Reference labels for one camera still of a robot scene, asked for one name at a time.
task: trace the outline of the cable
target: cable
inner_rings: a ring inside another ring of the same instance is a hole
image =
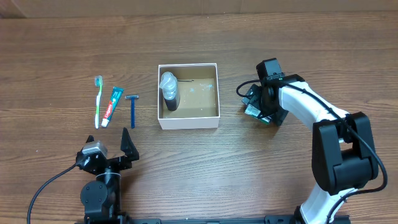
[[[348,125],[348,123],[341,118],[340,116],[338,116],[333,109],[331,109],[328,105],[326,105],[325,102],[323,102],[321,99],[319,99],[317,96],[315,96],[314,94],[308,92],[306,89],[301,89],[297,86],[288,84],[288,83],[284,83],[282,82],[282,86],[287,86],[289,88],[293,88],[294,90],[297,91],[301,91],[305,94],[307,94],[308,96],[311,96],[314,100],[316,100],[319,104],[321,104],[326,110],[329,111],[329,113],[331,113],[339,122],[341,122],[349,131],[350,134],[352,134],[357,140],[359,140],[368,150],[369,152],[372,154],[373,158],[375,158],[375,160],[377,161],[377,163],[380,166],[380,170],[382,172],[383,175],[383,183],[380,185],[380,187],[377,187],[375,189],[367,189],[367,190],[359,190],[357,192],[351,192],[351,193],[347,193],[346,195],[342,196],[331,208],[331,210],[329,211],[328,216],[326,217],[326,224],[329,224],[331,215],[333,214],[333,212],[336,210],[336,208],[339,206],[339,204],[343,201],[345,201],[348,197],[353,196],[353,195],[359,195],[359,194],[366,194],[366,193],[373,193],[373,192],[379,192],[381,190],[383,190],[384,188],[386,188],[387,186],[387,181],[388,181],[388,176],[387,176],[387,170],[384,167],[384,164],[382,163],[381,159],[379,158],[379,156],[376,154],[376,152],[365,142],[365,140],[363,138],[361,138],[361,136],[359,136],[359,134],[354,131],[352,129],[352,127],[350,125]]]
[[[76,164],[74,164],[73,166],[71,166],[71,167],[67,168],[66,170],[62,171],[60,174],[56,175],[55,177],[52,177],[50,180],[46,181],[46,183],[44,183],[43,186],[41,186],[37,190],[36,194],[32,198],[32,201],[30,202],[29,209],[27,211],[27,218],[26,218],[27,224],[30,224],[30,214],[32,213],[33,204],[35,203],[35,200],[36,200],[37,196],[39,196],[39,193],[45,188],[45,186],[47,186],[53,180],[57,179],[58,177],[62,176],[63,174],[66,174],[67,172],[71,171],[75,167],[76,167]]]
[[[255,83],[255,82],[261,82],[261,80],[250,80],[250,81],[246,81],[246,82],[240,84],[238,87],[236,87],[236,94],[238,94],[240,97],[250,97],[250,96],[252,96],[253,94],[250,94],[250,95],[240,94],[239,93],[239,89],[242,88],[242,86],[244,86],[244,85],[247,85],[249,83]]]

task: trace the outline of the toothbrush handle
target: toothbrush handle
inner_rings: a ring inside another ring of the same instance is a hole
[[[131,109],[130,109],[130,112],[131,112],[131,129],[136,127],[136,122],[135,122],[135,119],[134,119],[134,117],[135,117],[134,101],[135,101],[135,99],[131,99]]]
[[[95,128],[98,129],[100,125],[100,115],[95,114]]]
[[[101,101],[101,95],[98,94],[98,95],[97,95],[97,98],[96,98],[96,101],[95,101],[96,106],[97,106],[96,113],[98,113],[98,114],[100,113],[100,101]]]

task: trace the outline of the toothpaste tube cap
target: toothpaste tube cap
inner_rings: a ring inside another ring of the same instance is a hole
[[[102,127],[106,128],[108,124],[109,124],[109,120],[108,119],[102,119],[102,123],[101,123]]]

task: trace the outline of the toothpaste tube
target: toothpaste tube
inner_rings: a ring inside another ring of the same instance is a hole
[[[118,105],[118,102],[119,102],[120,96],[122,96],[123,90],[124,89],[116,87],[116,86],[113,87],[111,100],[109,101],[108,108],[106,109],[104,118],[102,119],[102,123],[101,123],[102,127],[106,128],[107,125],[109,124],[109,122],[111,121],[113,111],[116,108],[116,105]]]

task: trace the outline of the white box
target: white box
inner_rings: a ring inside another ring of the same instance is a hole
[[[171,72],[178,80],[180,104],[175,111],[166,107],[160,78]],[[218,72],[216,63],[159,65],[157,119],[162,129],[217,128],[220,121]]]

